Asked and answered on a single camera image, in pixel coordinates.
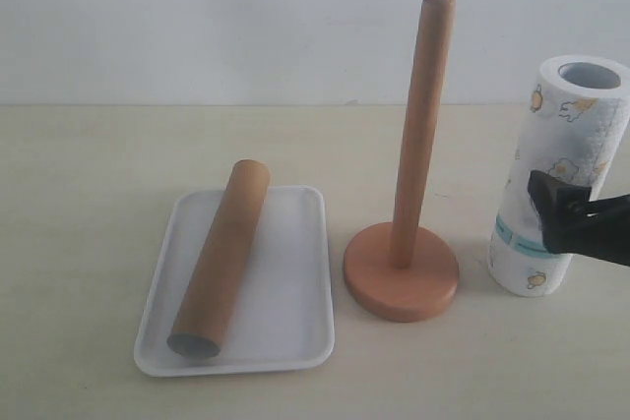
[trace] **wooden rod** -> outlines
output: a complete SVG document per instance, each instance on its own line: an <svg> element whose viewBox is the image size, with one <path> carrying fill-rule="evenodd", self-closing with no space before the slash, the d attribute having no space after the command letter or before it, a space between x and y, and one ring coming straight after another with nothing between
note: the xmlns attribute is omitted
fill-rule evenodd
<svg viewBox="0 0 630 420"><path fill-rule="evenodd" d="M422 0L401 144L389 264L411 264L455 16L455 0Z"/></svg>

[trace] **white wall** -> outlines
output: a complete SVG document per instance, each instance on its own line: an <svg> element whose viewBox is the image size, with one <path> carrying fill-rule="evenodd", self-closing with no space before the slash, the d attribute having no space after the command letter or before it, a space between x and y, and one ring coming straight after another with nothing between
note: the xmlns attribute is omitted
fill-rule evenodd
<svg viewBox="0 0 630 420"><path fill-rule="evenodd" d="M403 102L420 0L0 0L0 102ZM564 53L630 63L630 0L458 0L448 102L528 99Z"/></svg>

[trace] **paper towel roll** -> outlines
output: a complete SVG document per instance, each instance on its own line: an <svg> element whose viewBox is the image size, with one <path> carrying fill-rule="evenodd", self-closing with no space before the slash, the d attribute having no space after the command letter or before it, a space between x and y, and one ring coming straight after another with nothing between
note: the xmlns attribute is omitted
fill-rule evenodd
<svg viewBox="0 0 630 420"><path fill-rule="evenodd" d="M630 69L591 56L559 56L539 68L488 251L506 289L540 296L558 288L572 255L549 254L527 190L540 170L592 186L596 199L630 117Z"/></svg>

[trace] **tube opening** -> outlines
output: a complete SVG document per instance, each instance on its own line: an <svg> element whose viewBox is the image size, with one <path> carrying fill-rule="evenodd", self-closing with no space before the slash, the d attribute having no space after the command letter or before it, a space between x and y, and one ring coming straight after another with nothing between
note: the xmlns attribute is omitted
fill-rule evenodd
<svg viewBox="0 0 630 420"><path fill-rule="evenodd" d="M619 75L593 63L568 63L558 68L565 81L587 89L616 89L621 86Z"/></svg>

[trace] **blue stripe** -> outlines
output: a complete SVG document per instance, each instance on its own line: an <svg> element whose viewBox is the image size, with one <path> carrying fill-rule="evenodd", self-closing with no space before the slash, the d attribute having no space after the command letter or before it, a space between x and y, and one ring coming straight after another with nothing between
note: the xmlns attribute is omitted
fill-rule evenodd
<svg viewBox="0 0 630 420"><path fill-rule="evenodd" d="M530 258L537 258L539 260L548 260L558 257L558 255L552 255L549 253L541 243L528 240L527 238L523 238L521 235L515 233L499 214L496 215L494 228L496 234L499 235L499 238L501 238L506 245L522 255L529 256Z"/></svg>

